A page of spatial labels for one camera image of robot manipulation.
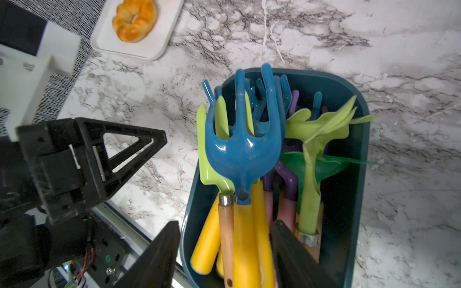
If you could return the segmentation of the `purple rake pink handle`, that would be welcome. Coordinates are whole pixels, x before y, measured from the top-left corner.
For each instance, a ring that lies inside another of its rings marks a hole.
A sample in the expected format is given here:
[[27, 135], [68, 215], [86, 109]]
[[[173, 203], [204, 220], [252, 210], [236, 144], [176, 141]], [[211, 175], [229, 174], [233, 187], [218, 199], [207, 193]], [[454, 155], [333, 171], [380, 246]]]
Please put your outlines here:
[[[293, 90], [292, 92], [292, 103], [289, 106], [288, 116], [295, 114], [297, 102], [299, 100], [300, 92]], [[282, 151], [295, 151], [294, 145], [288, 145], [285, 142], [282, 143]], [[277, 213], [277, 219], [282, 220], [291, 232], [294, 231], [295, 226], [295, 214], [297, 208], [297, 197], [298, 197], [298, 176], [290, 170], [281, 160], [277, 162], [275, 166], [276, 172], [285, 181], [285, 188], [283, 194], [279, 199], [279, 210]]]
[[263, 176], [262, 184], [264, 188], [265, 212], [269, 228], [273, 222], [273, 181], [276, 172], [271, 171]]

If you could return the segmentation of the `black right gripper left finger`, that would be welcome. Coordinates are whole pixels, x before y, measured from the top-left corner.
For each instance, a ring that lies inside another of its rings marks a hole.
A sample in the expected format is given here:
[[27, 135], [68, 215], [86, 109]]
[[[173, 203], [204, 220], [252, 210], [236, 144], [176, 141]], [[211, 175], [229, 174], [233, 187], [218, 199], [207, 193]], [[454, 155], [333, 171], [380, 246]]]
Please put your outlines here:
[[179, 223], [170, 221], [114, 286], [116, 288], [170, 288], [179, 243]]

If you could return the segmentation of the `lime rake light wood handle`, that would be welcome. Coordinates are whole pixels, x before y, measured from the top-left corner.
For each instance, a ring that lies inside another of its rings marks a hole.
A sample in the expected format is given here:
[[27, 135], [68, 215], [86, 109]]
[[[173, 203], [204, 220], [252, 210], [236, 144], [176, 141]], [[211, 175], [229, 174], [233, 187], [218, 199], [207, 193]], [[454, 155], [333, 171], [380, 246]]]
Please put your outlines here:
[[318, 263], [321, 252], [321, 238], [322, 238], [322, 223], [324, 218], [324, 203], [321, 202], [319, 207], [318, 220], [316, 224], [316, 232], [314, 235], [304, 234], [299, 231], [298, 223], [295, 223], [294, 234], [296, 238], [302, 243], [304, 248], [310, 253], [312, 258]]

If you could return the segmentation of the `teal rake yellow handle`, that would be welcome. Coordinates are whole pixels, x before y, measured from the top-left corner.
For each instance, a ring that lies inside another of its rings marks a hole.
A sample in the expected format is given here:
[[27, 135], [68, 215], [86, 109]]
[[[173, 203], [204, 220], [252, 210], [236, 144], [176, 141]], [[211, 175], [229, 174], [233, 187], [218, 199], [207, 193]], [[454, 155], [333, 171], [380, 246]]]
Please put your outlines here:
[[314, 94], [313, 107], [312, 107], [312, 117], [311, 120], [317, 120], [320, 116], [321, 105], [322, 105], [322, 92], [318, 91]]

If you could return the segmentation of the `blue fork rake yellow handle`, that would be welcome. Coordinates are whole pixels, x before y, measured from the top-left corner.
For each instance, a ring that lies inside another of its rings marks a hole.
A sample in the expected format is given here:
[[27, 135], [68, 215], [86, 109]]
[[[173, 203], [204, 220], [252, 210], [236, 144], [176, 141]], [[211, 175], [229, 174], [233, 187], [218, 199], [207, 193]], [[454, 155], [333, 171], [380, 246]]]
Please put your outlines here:
[[[292, 103], [292, 91], [290, 89], [286, 75], [282, 75], [281, 77], [277, 76], [274, 82], [277, 88], [276, 94], [279, 100], [279, 116], [281, 127], [280, 139], [283, 140], [286, 133], [286, 116], [289, 110], [289, 106]], [[269, 172], [275, 171], [275, 166], [275, 164], [272, 165]], [[261, 286], [263, 288], [274, 288], [276, 287], [277, 281], [273, 265], [273, 253], [271, 251], [270, 244], [270, 228], [268, 226], [265, 212], [264, 188], [262, 179], [259, 180], [256, 184], [252, 185], [252, 205], [253, 213], [255, 216], [256, 240], [258, 245], [259, 264], [261, 268]]]

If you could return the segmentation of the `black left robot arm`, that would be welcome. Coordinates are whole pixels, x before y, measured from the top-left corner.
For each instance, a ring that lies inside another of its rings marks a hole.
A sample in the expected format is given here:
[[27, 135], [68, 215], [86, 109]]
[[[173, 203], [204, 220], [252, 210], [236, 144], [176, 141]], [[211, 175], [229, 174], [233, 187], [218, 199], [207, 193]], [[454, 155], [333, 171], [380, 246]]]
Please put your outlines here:
[[163, 130], [89, 118], [21, 126], [1, 138], [1, 286], [21, 287], [89, 252], [90, 209], [167, 144]]

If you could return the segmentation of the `green rake pale wood handle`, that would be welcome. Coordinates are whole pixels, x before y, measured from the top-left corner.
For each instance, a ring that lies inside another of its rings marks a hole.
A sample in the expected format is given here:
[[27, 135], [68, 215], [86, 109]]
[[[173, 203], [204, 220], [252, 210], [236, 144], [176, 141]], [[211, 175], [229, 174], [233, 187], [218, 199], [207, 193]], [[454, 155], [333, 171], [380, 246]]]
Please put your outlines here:
[[[305, 174], [305, 160], [302, 152], [294, 151], [283, 151], [280, 155], [279, 160], [282, 161], [290, 170], [292, 170], [296, 176], [298, 176], [298, 199], [297, 199], [297, 214], [300, 213], [301, 208], [301, 197], [304, 187], [304, 174]], [[316, 166], [315, 166], [315, 178], [318, 184], [322, 180], [325, 180], [331, 176], [334, 176], [345, 169], [351, 164], [378, 164], [376, 162], [364, 162], [361, 160], [348, 158], [348, 157], [338, 157], [338, 156], [329, 156], [321, 154], [317, 156]]]

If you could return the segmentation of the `purple rake pink handle back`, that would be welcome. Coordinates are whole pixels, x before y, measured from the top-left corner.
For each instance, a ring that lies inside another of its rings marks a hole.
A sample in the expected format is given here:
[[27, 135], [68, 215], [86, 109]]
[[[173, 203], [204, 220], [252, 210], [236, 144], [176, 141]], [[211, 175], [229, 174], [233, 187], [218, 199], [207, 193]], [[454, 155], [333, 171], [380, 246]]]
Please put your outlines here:
[[[289, 106], [288, 116], [295, 114], [297, 102], [299, 100], [300, 92], [293, 90], [292, 92], [292, 103]], [[294, 145], [288, 145], [285, 142], [282, 143], [282, 151], [295, 151]], [[297, 197], [298, 197], [298, 176], [290, 170], [281, 160], [277, 162], [275, 166], [276, 172], [285, 181], [285, 188], [283, 194], [279, 199], [279, 210], [277, 213], [277, 219], [282, 220], [291, 232], [294, 231], [295, 226], [295, 214], [297, 208]]]

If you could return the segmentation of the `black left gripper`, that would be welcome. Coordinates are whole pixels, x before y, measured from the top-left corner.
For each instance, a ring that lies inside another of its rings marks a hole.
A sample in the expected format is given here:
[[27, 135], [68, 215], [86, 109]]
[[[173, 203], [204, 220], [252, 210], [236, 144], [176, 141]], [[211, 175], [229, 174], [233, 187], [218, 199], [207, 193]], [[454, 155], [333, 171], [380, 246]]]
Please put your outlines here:
[[[1, 215], [42, 207], [53, 224], [109, 200], [166, 144], [166, 132], [89, 118], [21, 126], [1, 138]], [[104, 135], [137, 138], [109, 157]]]

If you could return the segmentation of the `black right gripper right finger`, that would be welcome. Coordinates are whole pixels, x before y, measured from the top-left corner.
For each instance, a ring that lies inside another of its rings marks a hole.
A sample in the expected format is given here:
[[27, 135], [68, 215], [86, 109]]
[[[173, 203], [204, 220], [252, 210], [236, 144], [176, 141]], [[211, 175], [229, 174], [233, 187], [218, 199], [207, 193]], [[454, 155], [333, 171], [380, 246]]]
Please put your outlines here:
[[280, 288], [336, 288], [310, 253], [281, 220], [271, 227], [271, 248]]

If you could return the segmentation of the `lime trowel brown wood handle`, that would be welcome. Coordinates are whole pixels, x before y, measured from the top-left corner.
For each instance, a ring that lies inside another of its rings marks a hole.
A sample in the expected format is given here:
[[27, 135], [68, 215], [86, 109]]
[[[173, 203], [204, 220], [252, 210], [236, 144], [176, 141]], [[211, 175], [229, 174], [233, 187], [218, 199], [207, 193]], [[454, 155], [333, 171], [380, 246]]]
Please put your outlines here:
[[216, 185], [220, 194], [200, 234], [191, 264], [196, 272], [206, 272], [199, 266], [202, 260], [199, 253], [205, 250], [205, 239], [214, 235], [219, 237], [217, 242], [221, 245], [224, 285], [227, 288], [258, 288], [261, 276], [252, 205], [236, 202], [234, 183], [227, 178], [229, 174], [218, 167], [214, 154], [206, 153], [217, 140], [230, 139], [226, 103], [212, 92], [208, 98], [210, 115], [206, 114], [204, 105], [197, 113], [200, 180], [205, 185]]

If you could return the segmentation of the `purple rake pink handle front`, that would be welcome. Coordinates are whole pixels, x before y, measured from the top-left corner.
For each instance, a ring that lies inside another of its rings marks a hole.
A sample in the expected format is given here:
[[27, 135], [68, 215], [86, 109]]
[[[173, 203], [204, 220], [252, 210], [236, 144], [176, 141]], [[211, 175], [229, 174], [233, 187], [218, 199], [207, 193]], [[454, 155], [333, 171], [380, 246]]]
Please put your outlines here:
[[262, 184], [264, 188], [265, 212], [269, 228], [273, 222], [273, 181], [276, 172], [271, 171], [263, 176]]

